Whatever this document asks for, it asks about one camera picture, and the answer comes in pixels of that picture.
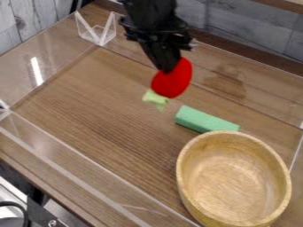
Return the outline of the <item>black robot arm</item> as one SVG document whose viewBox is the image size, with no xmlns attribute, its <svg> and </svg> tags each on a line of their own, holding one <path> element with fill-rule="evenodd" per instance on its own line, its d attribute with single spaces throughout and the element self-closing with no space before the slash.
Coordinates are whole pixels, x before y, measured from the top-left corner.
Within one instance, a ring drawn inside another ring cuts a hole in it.
<svg viewBox="0 0 303 227">
<path fill-rule="evenodd" d="M 176 15 L 176 0 L 118 2 L 125 11 L 118 20 L 125 38 L 140 45 L 156 68 L 169 73 L 181 59 L 181 51 L 192 49 L 188 24 Z"/>
</svg>

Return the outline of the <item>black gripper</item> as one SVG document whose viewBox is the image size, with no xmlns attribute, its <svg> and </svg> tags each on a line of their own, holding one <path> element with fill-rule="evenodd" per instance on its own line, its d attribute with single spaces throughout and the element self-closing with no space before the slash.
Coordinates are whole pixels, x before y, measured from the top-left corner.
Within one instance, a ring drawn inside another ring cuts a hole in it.
<svg viewBox="0 0 303 227">
<path fill-rule="evenodd" d="M 188 24 L 177 16 L 176 10 L 126 9 L 118 23 L 128 40 L 165 45 L 161 48 L 158 43 L 142 43 L 141 49 L 156 68 L 169 73 L 180 61 L 180 50 L 189 51 L 193 47 Z"/>
</svg>

